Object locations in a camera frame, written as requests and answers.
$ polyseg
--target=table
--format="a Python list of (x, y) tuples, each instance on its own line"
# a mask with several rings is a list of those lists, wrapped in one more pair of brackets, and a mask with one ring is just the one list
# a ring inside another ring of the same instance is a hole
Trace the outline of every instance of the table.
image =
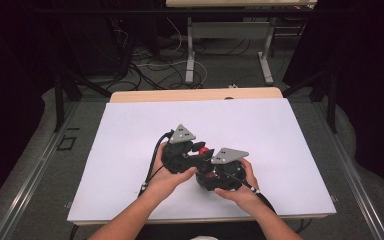
[[(179, 123), (211, 148), (248, 151), (260, 188), (280, 217), (336, 213), (288, 100), (277, 88), (228, 88), (114, 93), (67, 220), (104, 224), (130, 204), (156, 141)], [(279, 141), (293, 150), (283, 151)], [(233, 202), (190, 179), (155, 209), (148, 223), (245, 220), (250, 216)]]
[[(167, 0), (168, 7), (280, 7), (315, 5), (317, 0)], [(258, 53), (264, 80), (273, 85), (273, 77), (267, 63), (267, 56), (276, 26), (276, 18), (269, 22), (192, 22), (188, 18), (188, 62), (185, 83), (193, 83), (195, 53), (194, 38), (253, 38), (265, 39), (263, 51)]]

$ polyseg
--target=metal desk leg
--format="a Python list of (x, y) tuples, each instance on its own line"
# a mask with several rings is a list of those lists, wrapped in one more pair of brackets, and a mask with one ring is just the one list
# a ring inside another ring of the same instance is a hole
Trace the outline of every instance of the metal desk leg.
[(186, 66), (186, 84), (193, 83), (193, 73), (195, 65), (195, 52), (193, 51), (193, 31), (192, 31), (192, 19), (188, 18), (188, 63)]
[(270, 44), (271, 44), (271, 41), (273, 38), (275, 26), (276, 26), (276, 19), (271, 18), (269, 29), (267, 30), (267, 36), (266, 36), (266, 39), (264, 42), (264, 50), (263, 50), (264, 52), (258, 53), (258, 57), (260, 59), (260, 64), (261, 64), (261, 69), (263, 70), (264, 80), (265, 80), (266, 84), (269, 86), (273, 85), (274, 81), (273, 81), (273, 77), (272, 77), (271, 72), (270, 72), (269, 64), (267, 62), (267, 56), (270, 52)]

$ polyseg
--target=hand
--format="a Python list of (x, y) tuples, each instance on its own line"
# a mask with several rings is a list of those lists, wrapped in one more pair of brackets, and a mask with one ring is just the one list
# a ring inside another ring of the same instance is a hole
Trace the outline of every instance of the hand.
[(190, 179), (197, 171), (196, 168), (193, 167), (183, 173), (172, 174), (165, 167), (162, 167), (163, 163), (161, 157), (166, 145), (167, 143), (162, 143), (158, 148), (151, 176), (155, 175), (149, 182), (148, 188), (145, 191), (145, 193), (152, 194), (152, 196), (160, 202), (170, 196), (179, 184)]
[[(252, 170), (252, 165), (245, 158), (239, 160), (244, 167), (246, 173), (246, 181), (253, 187), (260, 189), (258, 187), (258, 181), (254, 176), (254, 172)], [(256, 206), (264, 203), (246, 186), (241, 186), (238, 190), (231, 192), (226, 191), (220, 188), (214, 189), (214, 192), (217, 193), (222, 198), (234, 201), (242, 210), (253, 215), (253, 209)]]

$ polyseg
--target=black wall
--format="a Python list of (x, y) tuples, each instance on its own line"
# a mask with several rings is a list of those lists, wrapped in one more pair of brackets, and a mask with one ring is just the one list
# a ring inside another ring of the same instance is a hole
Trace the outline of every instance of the black wall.
[(355, 159), (384, 178), (384, 1), (320, 0), (316, 7), (350, 9), (355, 3), (350, 18), (310, 20), (283, 80), (294, 86), (333, 57), (338, 104), (356, 132)]
[(0, 187), (21, 156), (53, 86), (17, 1), (0, 1)]

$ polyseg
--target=white paper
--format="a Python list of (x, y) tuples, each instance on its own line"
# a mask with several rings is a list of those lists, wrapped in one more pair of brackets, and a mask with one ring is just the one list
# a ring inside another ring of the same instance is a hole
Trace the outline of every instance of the white paper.
[[(68, 221), (108, 221), (137, 197), (157, 140), (183, 124), (217, 153), (249, 152), (261, 192), (278, 215), (336, 213), (286, 99), (108, 103)], [(247, 217), (233, 202), (179, 186), (150, 220)]]

